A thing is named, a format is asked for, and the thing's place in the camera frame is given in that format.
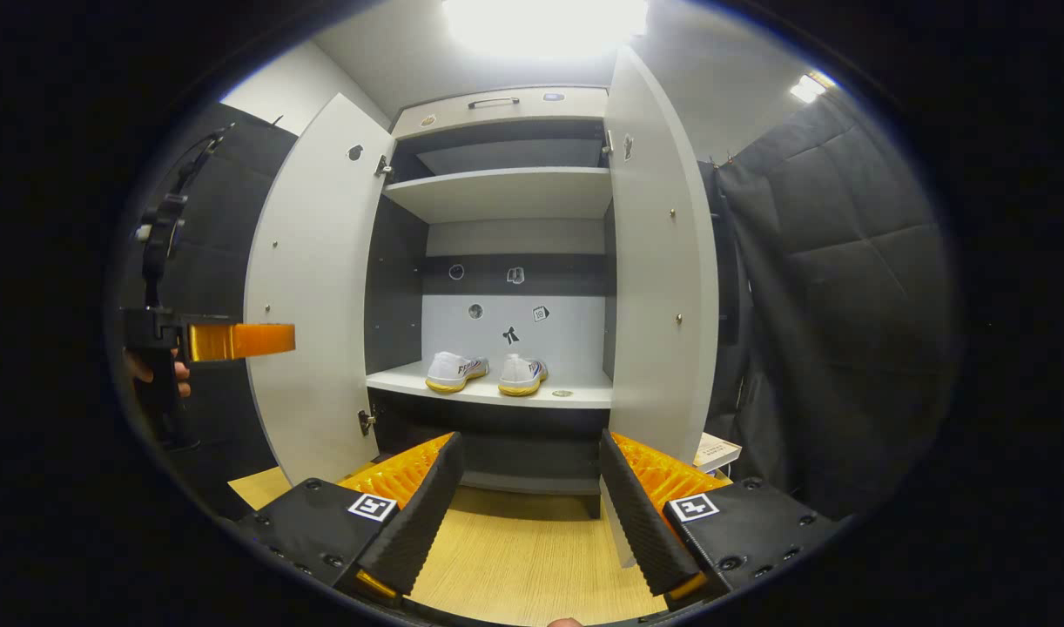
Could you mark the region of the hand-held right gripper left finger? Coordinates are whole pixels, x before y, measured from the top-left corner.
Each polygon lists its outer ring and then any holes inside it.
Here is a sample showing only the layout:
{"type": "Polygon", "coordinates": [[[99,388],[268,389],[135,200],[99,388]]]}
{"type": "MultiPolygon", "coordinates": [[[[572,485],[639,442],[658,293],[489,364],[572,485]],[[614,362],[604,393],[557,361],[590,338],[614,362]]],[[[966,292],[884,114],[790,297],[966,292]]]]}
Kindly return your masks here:
{"type": "Polygon", "coordinates": [[[412,595],[464,472],[464,441],[425,441],[333,483],[310,477],[237,531],[306,578],[396,607],[412,595]]]}

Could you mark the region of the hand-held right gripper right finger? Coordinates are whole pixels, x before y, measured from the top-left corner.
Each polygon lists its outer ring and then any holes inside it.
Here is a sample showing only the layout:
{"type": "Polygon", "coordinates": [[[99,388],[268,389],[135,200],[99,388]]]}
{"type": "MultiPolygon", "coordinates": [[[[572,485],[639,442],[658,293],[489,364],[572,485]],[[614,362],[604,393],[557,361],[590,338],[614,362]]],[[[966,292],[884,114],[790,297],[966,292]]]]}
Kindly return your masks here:
{"type": "Polygon", "coordinates": [[[599,463],[632,559],[669,610],[770,581],[838,532],[766,480],[706,474],[624,434],[601,434],[599,463]]]}

